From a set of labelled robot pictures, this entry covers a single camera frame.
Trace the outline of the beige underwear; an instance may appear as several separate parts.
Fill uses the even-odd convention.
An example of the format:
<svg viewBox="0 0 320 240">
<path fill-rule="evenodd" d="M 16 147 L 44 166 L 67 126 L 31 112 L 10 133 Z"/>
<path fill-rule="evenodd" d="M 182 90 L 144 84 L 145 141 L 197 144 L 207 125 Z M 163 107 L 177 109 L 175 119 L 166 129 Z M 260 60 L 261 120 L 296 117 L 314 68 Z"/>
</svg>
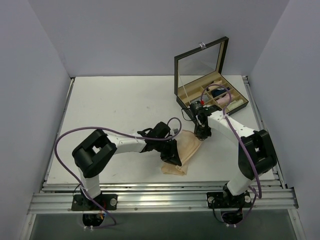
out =
<svg viewBox="0 0 320 240">
<path fill-rule="evenodd" d="M 161 171 L 165 175 L 185 176 L 188 173 L 189 161 L 198 151 L 202 142 L 189 130 L 182 130 L 175 139 L 182 166 L 164 163 Z"/>
</svg>

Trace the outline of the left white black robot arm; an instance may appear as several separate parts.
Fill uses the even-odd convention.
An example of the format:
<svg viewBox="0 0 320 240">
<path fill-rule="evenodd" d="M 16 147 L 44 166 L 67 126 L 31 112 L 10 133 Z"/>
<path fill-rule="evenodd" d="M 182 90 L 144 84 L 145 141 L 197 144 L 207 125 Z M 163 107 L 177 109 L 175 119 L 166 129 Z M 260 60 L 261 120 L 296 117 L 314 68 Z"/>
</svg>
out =
<svg viewBox="0 0 320 240">
<path fill-rule="evenodd" d="M 99 174 L 114 155 L 151 151 L 159 152 L 165 163 L 182 166 L 178 143 L 171 135 L 170 127 L 162 121 L 153 128 L 138 131 L 133 137 L 107 134 L 102 129 L 93 131 L 71 154 L 83 183 L 83 204 L 90 210 L 100 206 Z"/>
</svg>

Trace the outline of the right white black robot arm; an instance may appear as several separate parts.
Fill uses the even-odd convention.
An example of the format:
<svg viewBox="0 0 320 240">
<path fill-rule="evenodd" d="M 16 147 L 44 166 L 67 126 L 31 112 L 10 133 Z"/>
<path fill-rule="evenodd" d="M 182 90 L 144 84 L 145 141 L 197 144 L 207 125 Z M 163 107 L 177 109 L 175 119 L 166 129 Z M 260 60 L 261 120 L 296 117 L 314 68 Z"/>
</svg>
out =
<svg viewBox="0 0 320 240">
<path fill-rule="evenodd" d="M 212 130 L 216 130 L 238 147 L 238 171 L 227 182 L 222 193 L 223 203 L 232 207 L 240 201 L 240 195 L 250 188 L 253 181 L 260 187 L 257 178 L 277 165 L 278 158 L 271 137 L 266 130 L 246 127 L 216 105 L 204 106 L 196 101 L 190 105 L 190 112 L 196 137 L 205 140 L 212 135 Z"/>
</svg>

